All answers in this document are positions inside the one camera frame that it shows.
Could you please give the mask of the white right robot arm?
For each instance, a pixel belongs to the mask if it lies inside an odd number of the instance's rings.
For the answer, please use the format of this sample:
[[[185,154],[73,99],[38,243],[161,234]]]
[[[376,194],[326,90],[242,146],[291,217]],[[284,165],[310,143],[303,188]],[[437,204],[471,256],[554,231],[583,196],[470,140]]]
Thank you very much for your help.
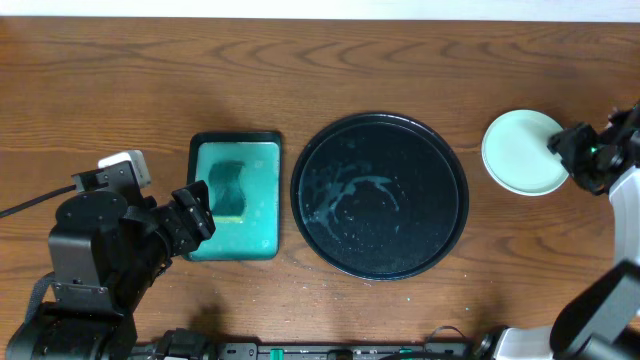
[[[572,179],[614,213],[614,266],[560,312],[551,326],[489,333],[472,359],[636,359],[639,333],[639,108],[617,110],[598,132],[561,128],[550,117],[514,110],[487,129],[482,160],[504,188],[545,195]]]

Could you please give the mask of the mint plate with stain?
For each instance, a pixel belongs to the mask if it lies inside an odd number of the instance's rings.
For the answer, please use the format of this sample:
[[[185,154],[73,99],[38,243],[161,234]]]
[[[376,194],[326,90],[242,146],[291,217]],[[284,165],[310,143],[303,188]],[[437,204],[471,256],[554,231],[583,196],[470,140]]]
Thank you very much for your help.
[[[561,130],[559,123],[538,111],[519,109],[506,112],[490,124],[483,137],[481,155],[485,168],[488,162],[554,162],[564,169],[560,157],[547,148],[549,138]]]

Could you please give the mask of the dark green sponge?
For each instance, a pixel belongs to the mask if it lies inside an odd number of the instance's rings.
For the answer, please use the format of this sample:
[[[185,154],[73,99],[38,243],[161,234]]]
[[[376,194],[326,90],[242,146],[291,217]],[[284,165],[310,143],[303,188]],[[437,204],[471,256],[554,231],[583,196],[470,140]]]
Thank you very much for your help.
[[[241,161],[225,160],[214,163],[209,172],[209,190],[213,199],[211,210],[216,218],[240,222],[246,208],[246,197],[241,187]]]

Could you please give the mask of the mint green plate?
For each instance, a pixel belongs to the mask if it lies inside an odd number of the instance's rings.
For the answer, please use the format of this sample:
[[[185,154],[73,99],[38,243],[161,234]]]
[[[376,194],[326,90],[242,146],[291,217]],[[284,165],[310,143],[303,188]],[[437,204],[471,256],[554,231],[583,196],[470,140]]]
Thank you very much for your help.
[[[487,171],[503,188],[524,196],[542,196],[557,190],[568,173],[557,163],[488,162]]]

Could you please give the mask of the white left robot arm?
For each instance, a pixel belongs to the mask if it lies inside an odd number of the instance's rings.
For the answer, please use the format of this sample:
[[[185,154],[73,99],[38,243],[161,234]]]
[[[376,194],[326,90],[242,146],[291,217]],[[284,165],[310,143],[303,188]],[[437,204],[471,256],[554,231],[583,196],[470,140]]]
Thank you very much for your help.
[[[103,158],[73,175],[75,196],[55,213],[48,236],[52,272],[33,287],[9,359],[163,359],[174,332],[154,348],[137,344],[134,312],[175,257],[215,232],[204,181],[172,192],[160,205],[139,150]]]

